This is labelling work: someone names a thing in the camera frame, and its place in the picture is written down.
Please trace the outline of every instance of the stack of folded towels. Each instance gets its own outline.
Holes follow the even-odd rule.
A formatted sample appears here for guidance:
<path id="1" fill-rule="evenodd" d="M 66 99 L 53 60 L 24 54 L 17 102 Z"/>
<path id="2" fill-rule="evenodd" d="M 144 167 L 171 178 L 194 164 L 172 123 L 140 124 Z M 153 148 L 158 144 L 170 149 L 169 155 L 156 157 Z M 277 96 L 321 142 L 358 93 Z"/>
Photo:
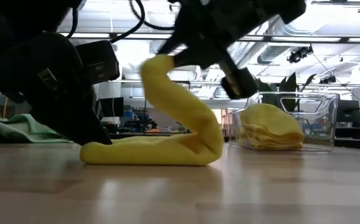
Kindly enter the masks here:
<path id="1" fill-rule="evenodd" d="M 298 121 L 276 106 L 255 104 L 239 113 L 239 142 L 254 149 L 300 150 L 304 140 Z"/>

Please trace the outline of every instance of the plant leaf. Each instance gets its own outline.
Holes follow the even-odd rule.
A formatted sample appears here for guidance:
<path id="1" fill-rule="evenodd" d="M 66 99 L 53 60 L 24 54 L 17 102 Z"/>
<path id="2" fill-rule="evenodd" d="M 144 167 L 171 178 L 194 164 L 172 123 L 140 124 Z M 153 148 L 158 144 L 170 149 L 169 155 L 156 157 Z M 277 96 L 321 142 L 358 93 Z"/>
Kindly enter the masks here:
<path id="1" fill-rule="evenodd" d="M 260 81 L 260 79 L 258 78 L 258 79 L 255 79 L 255 84 L 256 84 L 256 88 L 259 90 L 260 89 L 260 83 L 261 83 L 262 81 Z"/>
<path id="2" fill-rule="evenodd" d="M 282 91 L 288 91 L 288 92 L 295 92 L 296 91 L 296 73 L 295 72 L 292 75 L 290 75 L 288 80 L 285 82 Z M 281 94 L 280 98 L 282 98 L 284 96 L 293 96 L 293 97 L 295 97 L 295 94 Z M 285 107 L 285 109 L 287 111 L 292 112 L 292 111 L 295 110 L 295 107 L 296 107 L 296 100 L 295 99 L 284 99 L 284 100 L 282 100 L 282 102 L 283 102 L 284 107 Z"/>
<path id="3" fill-rule="evenodd" d="M 287 85 L 287 78 L 284 77 L 284 79 L 280 83 L 280 89 L 279 91 L 285 91 L 285 86 Z"/>
<path id="4" fill-rule="evenodd" d="M 272 91 L 277 91 L 277 86 L 274 83 L 271 83 L 270 89 L 272 89 Z"/>
<path id="5" fill-rule="evenodd" d="M 273 91 L 271 86 L 269 86 L 267 83 L 262 82 L 261 80 L 258 80 L 258 85 L 259 85 L 259 91 Z M 264 94 L 262 98 L 262 103 L 267 103 L 277 106 L 276 99 L 277 99 L 276 95 Z"/>
<path id="6" fill-rule="evenodd" d="M 310 75 L 309 78 L 307 78 L 306 83 L 302 86 L 302 88 L 299 91 L 301 92 L 301 91 L 305 90 L 306 86 L 308 86 L 311 83 L 311 81 L 313 81 L 315 76 L 316 76 L 316 74 Z"/>
<path id="7" fill-rule="evenodd" d="M 292 73 L 287 80 L 287 84 L 285 85 L 285 91 L 296 91 L 296 73 Z"/>

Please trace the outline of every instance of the ceiling duct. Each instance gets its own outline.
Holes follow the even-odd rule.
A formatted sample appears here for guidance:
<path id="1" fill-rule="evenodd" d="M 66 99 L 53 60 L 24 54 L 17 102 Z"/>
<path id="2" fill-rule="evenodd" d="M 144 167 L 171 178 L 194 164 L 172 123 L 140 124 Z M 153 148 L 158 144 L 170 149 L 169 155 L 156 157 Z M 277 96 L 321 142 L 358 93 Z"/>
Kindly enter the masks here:
<path id="1" fill-rule="evenodd" d="M 288 25 L 284 24 L 282 19 L 277 16 L 272 19 L 269 23 L 268 29 L 265 32 L 265 35 L 311 35 L 315 33 L 318 29 L 323 27 L 326 24 L 326 20 L 320 16 L 317 10 L 311 10 L 307 8 L 306 12 L 300 16 L 295 21 L 289 23 Z M 267 44 L 267 43 L 256 43 L 248 51 L 242 60 L 237 63 L 238 67 L 246 66 L 254 57 L 256 57 L 256 62 L 262 65 L 268 65 L 274 61 L 279 55 L 284 53 L 292 47 L 292 44 Z"/>

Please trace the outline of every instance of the yellow cloth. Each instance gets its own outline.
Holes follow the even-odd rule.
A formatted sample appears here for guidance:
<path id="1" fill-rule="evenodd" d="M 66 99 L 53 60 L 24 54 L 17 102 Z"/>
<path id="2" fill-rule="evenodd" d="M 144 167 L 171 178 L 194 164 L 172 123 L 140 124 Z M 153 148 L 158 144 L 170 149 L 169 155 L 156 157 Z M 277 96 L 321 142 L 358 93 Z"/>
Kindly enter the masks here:
<path id="1" fill-rule="evenodd" d="M 269 104 L 256 104 L 239 113 L 238 140 L 256 149 L 301 149 L 304 136 L 298 121 Z"/>
<path id="2" fill-rule="evenodd" d="M 170 115 L 191 134 L 170 137 L 137 136 L 114 140 L 113 145 L 91 142 L 80 151 L 87 164 L 188 165 L 209 164 L 222 154 L 224 137 L 214 113 L 191 92 L 172 82 L 173 57 L 157 55 L 141 68 L 146 99 Z"/>

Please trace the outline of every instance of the clear plastic bin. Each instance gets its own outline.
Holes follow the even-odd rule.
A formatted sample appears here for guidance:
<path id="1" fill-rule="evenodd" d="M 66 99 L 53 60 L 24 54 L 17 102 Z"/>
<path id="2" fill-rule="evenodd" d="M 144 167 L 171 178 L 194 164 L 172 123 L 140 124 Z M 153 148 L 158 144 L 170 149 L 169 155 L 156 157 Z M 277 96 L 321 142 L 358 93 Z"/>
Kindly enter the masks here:
<path id="1" fill-rule="evenodd" d="M 241 133 L 245 133 L 244 125 L 247 124 L 246 122 L 248 121 L 242 121 L 240 114 L 243 110 L 253 105 L 268 103 L 277 106 L 279 109 L 295 118 L 303 132 L 304 141 L 302 147 L 300 148 L 299 146 L 294 149 L 288 148 L 288 151 L 332 151 L 334 147 L 338 99 L 339 95 L 336 93 L 256 93 L 247 100 L 244 109 L 229 112 L 229 120 L 232 121 L 232 124 L 227 124 L 228 133 L 232 133 L 230 142 L 249 149 L 256 149 L 246 137 L 242 137 L 243 135 Z"/>

